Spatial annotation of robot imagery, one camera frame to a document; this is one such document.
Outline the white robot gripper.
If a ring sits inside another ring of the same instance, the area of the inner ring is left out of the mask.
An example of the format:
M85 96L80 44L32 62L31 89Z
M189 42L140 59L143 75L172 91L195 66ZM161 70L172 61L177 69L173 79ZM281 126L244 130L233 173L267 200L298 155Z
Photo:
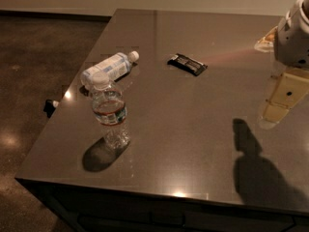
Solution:
M272 83L262 105L259 125L269 130L279 124L309 93L309 0L297 0L286 15L254 45L263 53L273 52L286 66Z

